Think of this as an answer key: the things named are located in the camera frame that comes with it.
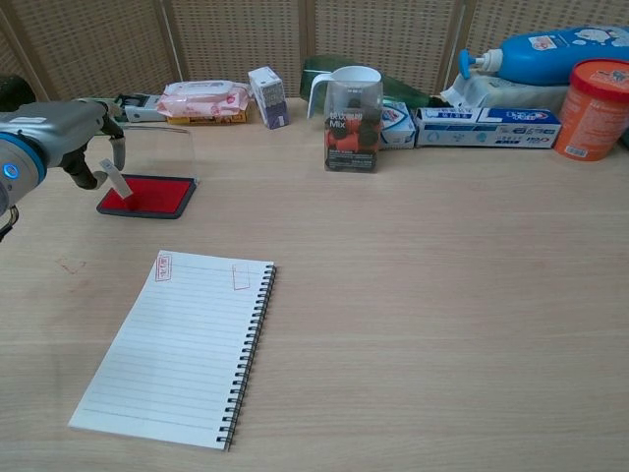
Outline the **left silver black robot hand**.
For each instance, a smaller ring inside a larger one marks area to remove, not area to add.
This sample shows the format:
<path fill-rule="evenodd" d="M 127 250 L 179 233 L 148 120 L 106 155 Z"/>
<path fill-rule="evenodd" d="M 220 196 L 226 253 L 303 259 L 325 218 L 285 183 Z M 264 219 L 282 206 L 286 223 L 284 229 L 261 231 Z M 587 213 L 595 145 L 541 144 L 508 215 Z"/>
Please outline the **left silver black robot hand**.
<path fill-rule="evenodd" d="M 33 160 L 36 179 L 59 167 L 85 190 L 99 188 L 107 175 L 93 173 L 85 153 L 90 140 L 103 134 L 112 147 L 113 165 L 126 163 L 124 131 L 113 119 L 112 106 L 100 99 L 33 102 L 1 114 L 1 141 L 12 144 Z"/>

